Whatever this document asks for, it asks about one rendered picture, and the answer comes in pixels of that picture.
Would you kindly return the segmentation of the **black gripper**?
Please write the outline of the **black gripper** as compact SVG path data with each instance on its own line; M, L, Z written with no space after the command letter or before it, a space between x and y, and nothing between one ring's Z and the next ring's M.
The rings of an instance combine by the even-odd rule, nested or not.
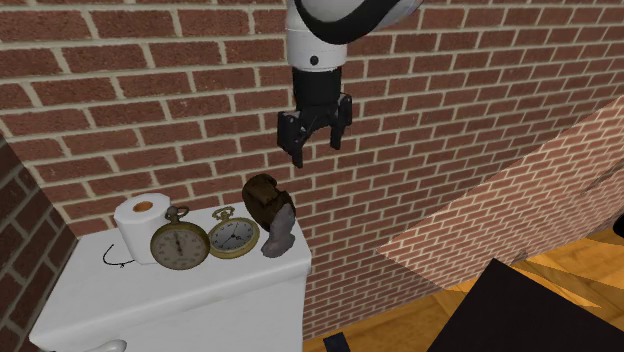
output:
M303 167L303 146L311 131L330 126L330 146L339 150L352 124L352 97L341 93L342 68L311 72L292 68L296 112L279 112L277 144Z

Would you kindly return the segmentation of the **brown and grey bust figure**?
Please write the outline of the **brown and grey bust figure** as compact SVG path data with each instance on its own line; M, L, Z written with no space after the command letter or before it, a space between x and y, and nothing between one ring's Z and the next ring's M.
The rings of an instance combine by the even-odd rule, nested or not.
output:
M295 242L291 233L296 222L296 207L287 191L277 188L277 181L262 173L250 178L242 189L245 207L254 221L269 233L261 251L277 258Z

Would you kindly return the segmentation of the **gold pocket watch white dial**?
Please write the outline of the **gold pocket watch white dial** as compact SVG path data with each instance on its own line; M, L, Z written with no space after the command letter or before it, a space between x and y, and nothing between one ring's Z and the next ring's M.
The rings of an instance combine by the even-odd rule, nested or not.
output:
M231 206L217 209L212 217L218 223L208 232L210 253L220 259L234 259L251 251L259 240L260 230L251 219L234 217Z

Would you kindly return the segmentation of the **dark brass pocket watch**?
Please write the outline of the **dark brass pocket watch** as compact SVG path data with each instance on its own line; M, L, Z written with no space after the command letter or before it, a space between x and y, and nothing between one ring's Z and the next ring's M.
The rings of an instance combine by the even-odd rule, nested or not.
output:
M158 228L150 241L150 252L158 264L171 270L188 270L200 265L209 255L207 233L198 225L182 221L187 206L169 206L167 224Z

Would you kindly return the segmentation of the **white toilet paper roll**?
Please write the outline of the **white toilet paper roll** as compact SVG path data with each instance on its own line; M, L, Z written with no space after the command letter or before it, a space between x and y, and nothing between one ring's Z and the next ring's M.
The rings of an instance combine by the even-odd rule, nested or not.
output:
M127 199L114 213L114 220L132 258L142 264L156 264L150 242L154 233L168 221L166 210L171 206L168 196L145 193Z

